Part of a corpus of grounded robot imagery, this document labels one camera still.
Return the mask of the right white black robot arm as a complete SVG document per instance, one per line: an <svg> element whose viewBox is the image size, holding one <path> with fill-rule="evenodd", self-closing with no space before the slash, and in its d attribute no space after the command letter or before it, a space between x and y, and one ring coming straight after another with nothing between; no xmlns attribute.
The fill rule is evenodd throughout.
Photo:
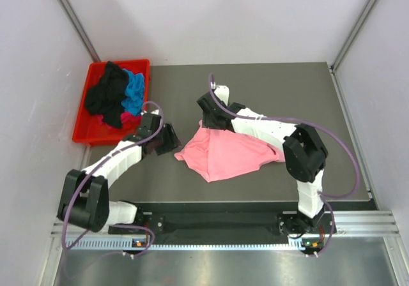
<svg viewBox="0 0 409 286"><path fill-rule="evenodd" d="M263 115L236 102L226 105L215 91L202 95L197 104L206 128L254 137L284 155L286 169L297 182L298 224L306 232L315 231L325 210L320 192L328 156L317 131L306 124L265 120Z"/></svg>

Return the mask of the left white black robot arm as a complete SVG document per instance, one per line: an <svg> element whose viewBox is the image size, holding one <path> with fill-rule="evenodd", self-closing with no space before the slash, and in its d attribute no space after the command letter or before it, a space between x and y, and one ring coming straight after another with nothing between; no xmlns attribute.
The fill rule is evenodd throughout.
<svg viewBox="0 0 409 286"><path fill-rule="evenodd" d="M91 232L118 224L133 233L141 231L145 218L137 212L137 206L110 201L109 188L152 152L162 155L179 146L181 142L171 123L163 122L158 114L143 115L136 132L121 139L107 155L89 167L68 172L57 218Z"/></svg>

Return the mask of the pink t shirt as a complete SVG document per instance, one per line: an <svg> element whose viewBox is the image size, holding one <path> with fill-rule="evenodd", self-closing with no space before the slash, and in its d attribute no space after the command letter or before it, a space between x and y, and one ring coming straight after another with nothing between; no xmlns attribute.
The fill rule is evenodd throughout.
<svg viewBox="0 0 409 286"><path fill-rule="evenodd" d="M259 170L263 165L284 162L276 147L244 134L203 127L174 155L208 183L231 179Z"/></svg>

